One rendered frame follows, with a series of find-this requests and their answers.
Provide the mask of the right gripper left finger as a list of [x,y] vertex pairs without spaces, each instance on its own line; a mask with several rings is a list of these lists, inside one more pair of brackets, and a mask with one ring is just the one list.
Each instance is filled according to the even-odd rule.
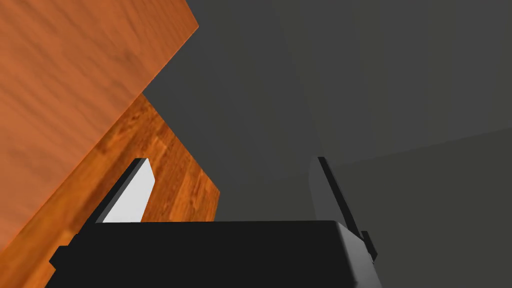
[[154,184],[149,159],[135,158],[94,210],[94,222],[141,222]]

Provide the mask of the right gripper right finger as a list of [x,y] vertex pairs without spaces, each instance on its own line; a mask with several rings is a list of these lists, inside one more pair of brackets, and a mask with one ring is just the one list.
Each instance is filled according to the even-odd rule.
[[314,156],[309,164],[308,185],[317,220],[332,220],[361,237],[333,170],[323,156]]

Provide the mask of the orange wooden door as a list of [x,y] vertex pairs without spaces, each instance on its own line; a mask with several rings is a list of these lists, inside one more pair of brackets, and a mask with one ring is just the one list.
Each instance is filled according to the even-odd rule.
[[197,28],[186,0],[0,0],[0,251]]

